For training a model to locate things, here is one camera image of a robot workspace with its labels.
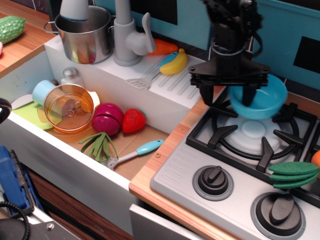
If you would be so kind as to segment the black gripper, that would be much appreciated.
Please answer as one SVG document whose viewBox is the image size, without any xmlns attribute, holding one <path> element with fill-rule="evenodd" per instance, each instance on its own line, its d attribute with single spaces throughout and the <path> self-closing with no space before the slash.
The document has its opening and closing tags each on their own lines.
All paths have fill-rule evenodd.
<svg viewBox="0 0 320 240">
<path fill-rule="evenodd" d="M 213 43 L 210 59 L 189 67 L 190 84 L 199 87 L 200 95 L 207 106 L 213 104 L 214 86 L 242 86 L 242 104 L 249 107 L 257 88 L 268 84 L 271 68 L 252 61 L 253 53 L 248 44 L 236 49 L 227 49 Z"/>
</svg>

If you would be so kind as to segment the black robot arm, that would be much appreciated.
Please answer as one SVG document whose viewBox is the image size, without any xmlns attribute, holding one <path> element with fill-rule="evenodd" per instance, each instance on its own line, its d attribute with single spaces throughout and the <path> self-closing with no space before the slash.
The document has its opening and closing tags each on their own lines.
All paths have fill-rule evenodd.
<svg viewBox="0 0 320 240">
<path fill-rule="evenodd" d="M 259 44 L 262 39 L 257 31 L 262 28 L 262 15 L 254 0 L 205 0 L 213 38 L 208 61 L 189 68 L 190 83 L 196 86 L 204 103 L 213 104 L 215 86 L 242 87 L 242 104 L 250 106 L 260 87 L 268 84 L 270 67 L 253 62 L 262 52 L 260 47 L 250 53 L 247 46 L 251 39 Z"/>
</svg>

